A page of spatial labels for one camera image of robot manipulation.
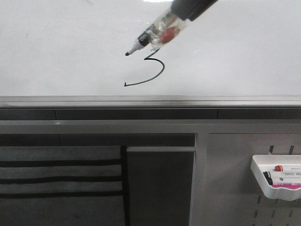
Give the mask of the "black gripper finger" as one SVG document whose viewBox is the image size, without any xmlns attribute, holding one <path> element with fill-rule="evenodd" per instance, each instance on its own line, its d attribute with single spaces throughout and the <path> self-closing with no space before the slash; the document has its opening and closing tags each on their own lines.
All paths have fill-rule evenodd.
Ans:
<svg viewBox="0 0 301 226">
<path fill-rule="evenodd" d="M 171 11 L 183 21 L 194 21 L 216 2 L 217 0 L 174 0 Z"/>
</svg>

